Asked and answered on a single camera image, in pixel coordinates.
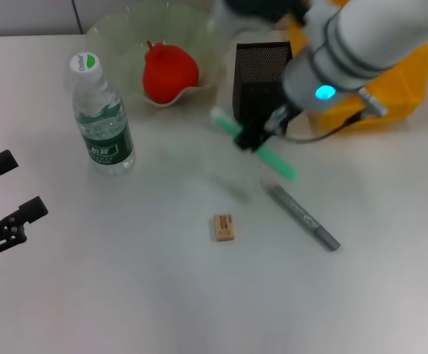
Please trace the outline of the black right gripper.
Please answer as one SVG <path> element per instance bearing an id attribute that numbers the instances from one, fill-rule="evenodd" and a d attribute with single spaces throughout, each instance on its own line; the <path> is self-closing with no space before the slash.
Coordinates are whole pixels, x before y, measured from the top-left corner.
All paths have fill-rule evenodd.
<path id="1" fill-rule="evenodd" d="M 270 137 L 278 136 L 288 142 L 302 143 L 299 138 L 287 136 L 287 127 L 291 121 L 302 114 L 302 110 L 293 105 L 282 105 L 263 123 L 240 125 L 234 137 L 236 146 L 243 151 L 256 152 Z"/>

